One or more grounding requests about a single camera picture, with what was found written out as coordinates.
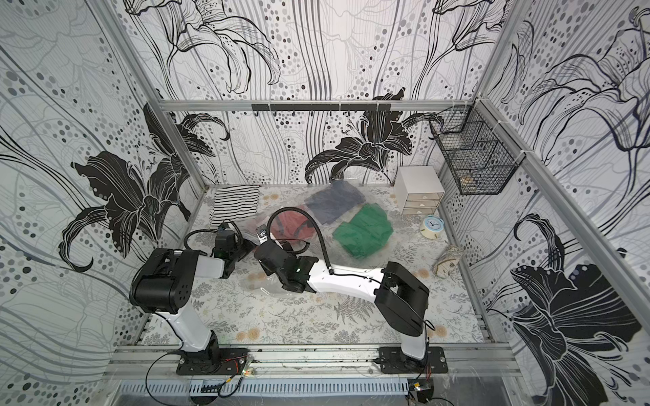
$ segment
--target red wire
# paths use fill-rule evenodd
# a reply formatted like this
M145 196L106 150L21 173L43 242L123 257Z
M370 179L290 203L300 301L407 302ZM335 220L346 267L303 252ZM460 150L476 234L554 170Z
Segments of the red wire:
M247 356L248 355L242 355L241 357L229 358L229 359L226 359L224 362L234 361L235 359L239 359L239 358L246 358ZM237 374L239 374L239 362L235 361L235 367L237 368L237 373L235 375L237 375Z

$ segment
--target red cloth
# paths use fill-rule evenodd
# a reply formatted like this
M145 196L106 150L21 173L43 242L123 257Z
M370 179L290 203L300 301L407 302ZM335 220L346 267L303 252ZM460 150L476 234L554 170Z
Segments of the red cloth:
M298 206L298 208L306 209L304 206ZM308 240L316 233L316 230L302 214L286 211L278 214L273 219L271 233L273 233L276 240L281 240L282 238Z

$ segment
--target black lily print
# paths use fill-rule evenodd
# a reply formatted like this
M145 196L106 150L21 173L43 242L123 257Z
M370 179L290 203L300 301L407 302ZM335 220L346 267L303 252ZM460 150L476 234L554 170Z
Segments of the black lily print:
M151 139L155 142L156 146L162 153L168 157L171 157L174 153L176 153L176 150L174 149L172 143L169 141L169 137L167 137L164 129L161 127L160 123L153 115L149 103L146 103L142 110L144 111L144 119L147 123ZM170 115L174 123L176 123L176 114L170 113ZM181 133L181 137L183 137L183 141L185 142L185 145L190 150L190 152L196 152L201 155L213 157L215 153L212 151L212 148L210 148L203 140L200 140L199 137L192 132L197 124L205 121L217 123L224 128L226 131L226 136L224 138L221 138L222 141L228 141L230 139L230 132L228 132L226 124L219 117L214 117L206 113L187 114L180 124L176 124L176 128L178 128L179 133Z
M524 20L517 30L516 38L513 38L512 45L510 46L510 57L503 67L501 77L492 86L488 95L494 91L501 82L506 78L512 78L508 93L501 98L501 103L508 104L515 97L519 91L519 87L526 80L528 75L528 64L532 57L533 44L535 42L535 28L530 21Z
M126 11L135 19L137 19L135 16L142 13L157 15L160 19L167 42L171 45L171 51L163 61L157 44L153 43L149 46L158 51L158 53L154 52L154 55L157 55L166 86L172 97L175 97L175 92L169 76L174 55L178 52L190 51L199 45L209 45L221 51L226 57L229 72L226 84L228 92L243 93L248 89L251 69L246 49L253 51L266 64L270 75L268 84L277 83L280 79L278 56L271 50L268 38L250 19L226 15L223 1L124 0L124 5ZM146 31L139 21L134 22L138 29ZM143 38L151 37L146 32Z
M533 143L533 148L539 145L545 162L553 159L553 147L571 119L590 111L610 129L616 147L628 153L626 193L634 188L639 154L650 147L650 32L643 21L649 14L650 8L633 8L629 14L632 28L619 30L602 58L572 55L533 85L519 111L521 123L542 97L559 96L540 122Z
M606 402L603 381L617 395L619 381L628 386L631 382L626 371L611 363L622 359L621 355L598 352L627 351L627 343L641 325L595 265L578 265L567 277L564 246L548 220L538 214L525 216L514 227L516 239L524 222L539 227L549 252L543 266L522 265L510 271L530 303L509 319L546 378L547 392L536 403L592 406ZM611 376L601 378L590 362L606 368Z
M404 97L404 88L396 95L387 93L373 100L400 100ZM335 149L327 149L313 157L305 167L305 180L310 183L313 172L322 165L335 162L330 179L340 179L351 166L361 166L381 172L388 181L384 169L390 151L411 155L413 144L408 137L408 129L420 121L435 121L440 125L443 120L436 113L416 113L399 122L401 111L365 111L356 126L348 124Z
M420 72L417 82L413 87L412 99L418 99L420 90L431 72L443 59L453 53L465 51L466 49L482 45L494 44L497 35L503 27L512 0L435 0L432 2L433 16L429 25L429 44L431 48L426 50L424 68ZM438 49L441 32L449 30L446 23L443 23L443 16L449 16L458 21L454 28L451 43L444 49Z
M178 199L178 189L189 175L176 154L160 161L146 184L136 166L108 151L90 157L86 165L73 164L73 167L79 175L88 178L95 196L106 201L103 206L82 210L62 232L59 255L76 272L85 272L93 264L91 260L80 266L70 260L70 245L87 225L106 225L113 245L126 257L136 230L151 241L160 238L170 207L177 206L186 220L190 216Z

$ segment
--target navy blue cloth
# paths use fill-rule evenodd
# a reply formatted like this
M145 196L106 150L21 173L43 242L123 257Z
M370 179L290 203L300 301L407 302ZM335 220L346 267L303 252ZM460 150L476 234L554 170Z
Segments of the navy blue cloth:
M346 181L332 181L320 192L307 198L305 204L321 224L332 224L353 207L365 202L365 196Z

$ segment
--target white drawer unit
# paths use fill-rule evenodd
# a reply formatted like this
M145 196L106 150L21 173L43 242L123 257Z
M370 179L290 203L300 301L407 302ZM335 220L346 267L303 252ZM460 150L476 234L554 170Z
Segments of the white drawer unit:
M432 166L401 166L395 180L397 206L402 214L433 214L445 189Z

